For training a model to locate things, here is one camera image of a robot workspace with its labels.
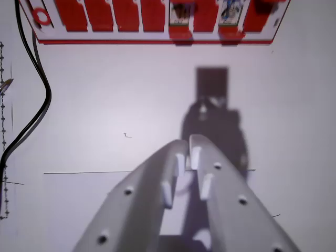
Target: white table surface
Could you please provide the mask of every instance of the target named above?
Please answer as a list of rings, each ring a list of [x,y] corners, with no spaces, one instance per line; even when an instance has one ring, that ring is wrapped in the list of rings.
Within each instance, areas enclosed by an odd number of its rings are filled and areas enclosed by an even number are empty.
[[[45,91],[19,38],[14,5],[6,4],[10,14],[0,21],[13,35],[16,135]],[[53,97],[12,157],[11,179],[25,185],[15,186],[15,210],[0,224],[4,251],[48,251],[44,173],[130,171],[179,138],[201,66],[229,70],[228,106],[241,116],[257,196],[281,213],[279,223],[302,251],[334,251],[335,7],[332,0],[292,1],[270,46],[38,45]]]

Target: black cable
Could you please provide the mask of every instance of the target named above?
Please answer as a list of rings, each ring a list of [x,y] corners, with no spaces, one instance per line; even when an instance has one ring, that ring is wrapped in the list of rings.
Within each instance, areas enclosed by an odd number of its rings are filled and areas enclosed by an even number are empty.
[[[15,14],[16,14],[16,21],[17,21],[17,26],[19,29],[20,37],[22,40],[23,45],[26,48],[26,51],[30,57],[30,60],[32,61],[36,71],[38,72],[44,87],[46,89],[46,98],[41,106],[41,108],[37,111],[37,113],[34,115],[34,117],[31,119],[31,121],[24,127],[24,129],[19,133],[19,135],[14,139],[14,141],[7,147],[7,149],[4,151],[1,160],[0,160],[0,172],[1,172],[1,178],[4,176],[4,170],[6,167],[6,161],[9,158],[9,156],[12,154],[12,152],[19,147],[20,144],[23,143],[27,139],[27,137],[33,132],[33,130],[39,125],[43,117],[45,116],[50,103],[51,103],[51,88],[49,85],[49,82],[47,80],[47,77],[44,73],[43,67],[41,65],[38,51],[37,51],[37,46],[36,46],[36,37],[33,33],[33,45],[34,45],[34,52],[35,52],[35,57],[36,60],[33,56],[33,53],[31,52],[29,45],[27,43],[23,27],[22,27],[22,22],[21,22],[21,15],[20,15],[20,6],[19,6],[19,1],[15,0]],[[2,180],[0,180],[0,193],[2,194]]]

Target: red slot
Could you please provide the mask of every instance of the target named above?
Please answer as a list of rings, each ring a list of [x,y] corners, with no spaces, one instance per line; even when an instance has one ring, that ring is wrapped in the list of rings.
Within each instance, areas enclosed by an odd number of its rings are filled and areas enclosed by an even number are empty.
[[[193,35],[188,26],[169,26],[169,37],[172,40],[189,40]]]
[[[191,4],[194,3],[195,0],[170,0],[172,4]]]
[[[85,0],[85,7],[94,32],[113,31],[111,6],[105,0]]]
[[[163,32],[165,6],[161,0],[141,0],[141,14],[144,32]]]
[[[238,27],[219,27],[218,33],[222,39],[241,40],[245,33],[238,31]]]
[[[133,0],[113,0],[113,8],[120,32],[139,31],[138,5]]]
[[[217,13],[215,0],[196,0],[194,32],[213,32]]]
[[[84,8],[76,0],[55,0],[59,16],[68,32],[87,32]]]
[[[271,14],[273,3],[251,0],[244,21],[244,32],[260,33]]]

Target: screw hole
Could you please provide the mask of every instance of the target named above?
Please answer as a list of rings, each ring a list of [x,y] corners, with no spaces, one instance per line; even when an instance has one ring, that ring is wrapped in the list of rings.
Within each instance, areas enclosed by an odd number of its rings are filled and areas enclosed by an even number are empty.
[[[273,25],[273,27],[276,27],[276,26],[278,25],[279,21],[280,21],[280,19],[279,19],[279,18],[277,18],[277,19],[275,20],[275,22],[274,22],[274,25]]]
[[[214,163],[214,168],[217,170],[220,170],[222,168],[222,165],[220,163]]]
[[[129,186],[125,189],[124,194],[125,195],[131,195],[133,193],[133,187]]]
[[[247,204],[247,199],[246,199],[246,197],[243,196],[243,195],[241,195],[241,196],[238,197],[238,201],[239,201],[239,203],[241,203],[241,204],[244,205],[244,206]]]
[[[106,235],[100,235],[97,239],[97,242],[99,245],[103,245],[107,242],[107,236]]]

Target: red holder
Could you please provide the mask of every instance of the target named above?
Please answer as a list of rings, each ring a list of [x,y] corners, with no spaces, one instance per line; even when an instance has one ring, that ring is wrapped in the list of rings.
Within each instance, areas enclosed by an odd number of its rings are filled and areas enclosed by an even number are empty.
[[[144,32],[163,32],[165,6],[161,0],[141,0],[141,14]]]
[[[111,6],[105,0],[84,0],[92,30],[112,32],[113,18]]]
[[[244,21],[244,32],[261,33],[272,12],[274,2],[280,0],[251,0]]]
[[[113,0],[113,8],[120,32],[139,31],[138,6],[133,0]]]
[[[196,0],[194,32],[213,32],[216,24],[218,5],[215,0]]]
[[[68,32],[87,32],[84,8],[77,0],[55,0],[59,16]]]

